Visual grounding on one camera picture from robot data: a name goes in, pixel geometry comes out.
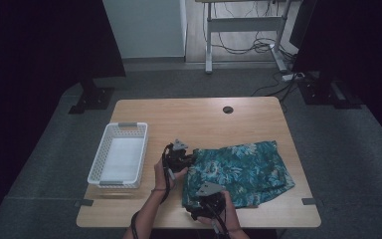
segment green floral fabric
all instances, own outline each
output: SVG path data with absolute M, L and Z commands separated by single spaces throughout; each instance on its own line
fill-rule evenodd
M 182 192 L 183 206 L 198 206 L 196 192 L 205 181 L 226 187 L 236 207 L 256 206 L 294 187 L 275 141 L 193 151 Z

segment white wall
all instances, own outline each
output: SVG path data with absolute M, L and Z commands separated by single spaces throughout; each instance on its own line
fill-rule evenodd
M 185 0 L 103 0 L 121 56 L 184 57 Z

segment hand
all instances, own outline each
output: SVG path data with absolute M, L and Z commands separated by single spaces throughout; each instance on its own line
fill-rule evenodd
M 229 191 L 222 191 L 222 194 L 225 196 L 226 207 L 225 210 L 223 210 L 223 212 L 219 216 L 220 218 L 225 220 L 224 223 L 229 231 L 229 235 L 231 236 L 231 238 L 249 238 L 241 228 L 237 211 L 235 209 L 234 204 L 232 203 Z M 198 217 L 197 220 L 203 224 L 212 225 L 212 219 L 210 218 Z M 219 230 L 222 230 L 222 227 L 220 226 L 218 221 L 216 221 L 216 226 Z
M 185 167 L 183 168 L 180 172 L 176 172 L 174 173 L 175 175 L 175 178 L 181 178 L 183 177 L 188 171 L 188 167 Z M 162 159 L 160 158 L 160 160 L 154 165 L 154 172 L 155 172 L 155 180 L 156 180 L 156 185 L 154 188 L 157 188 L 157 189 L 165 189 L 166 188 L 166 181 L 165 181 L 165 178 L 164 178 L 164 172 L 163 172 L 163 163 L 162 163 Z M 172 178 L 170 178 L 169 176 L 169 182 L 170 182 L 170 187 L 172 188 L 174 183 L 173 183 L 173 180 Z

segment gray carpet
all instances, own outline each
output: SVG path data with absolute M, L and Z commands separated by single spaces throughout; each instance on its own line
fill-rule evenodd
M 201 65 L 175 66 L 127 66 L 126 78 L 96 80 L 102 87 L 115 87 L 105 111 L 68 115 L 82 92 L 79 85 L 68 89 L 0 207 L 0 238 L 122 236 L 122 229 L 78 227 L 75 206 L 86 192 L 98 143 L 117 101 L 249 97 L 274 85 L 273 76 L 280 77 L 274 67 L 219 66 L 206 75 Z M 283 86 L 261 89 L 255 96 Z M 284 111 L 322 223 L 315 229 L 281 228 L 279 237 L 382 238 L 382 127 L 371 112 L 365 106 L 307 106 L 298 89 L 284 100 Z

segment table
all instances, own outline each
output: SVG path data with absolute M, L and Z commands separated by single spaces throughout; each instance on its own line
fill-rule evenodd
M 212 33 L 213 32 L 254 32 L 254 31 L 278 31 L 275 43 L 270 44 L 272 54 L 282 73 L 287 72 L 284 56 L 279 47 L 282 35 L 287 23 L 291 0 L 286 0 L 284 13 L 281 17 L 257 17 L 257 18 L 212 18 L 212 4 L 220 2 L 248 2 L 250 0 L 195 0 L 208 4 L 207 8 L 207 45 L 206 45 L 206 73 L 211 74 L 212 68 Z
M 225 114 L 224 107 L 233 108 Z M 99 189 L 89 185 L 85 199 L 93 206 L 81 206 L 80 227 L 128 227 L 131 216 L 141 208 L 154 187 L 153 165 L 163 148 L 175 138 L 192 149 L 275 140 L 295 187 L 258 208 L 238 209 L 244 228 L 309 228 L 320 225 L 287 122 L 277 98 L 206 98 L 166 100 L 122 100 L 113 111 L 111 122 L 148 123 L 148 144 L 138 189 Z M 208 228 L 193 221 L 181 206 L 182 182 L 160 206 L 155 228 Z

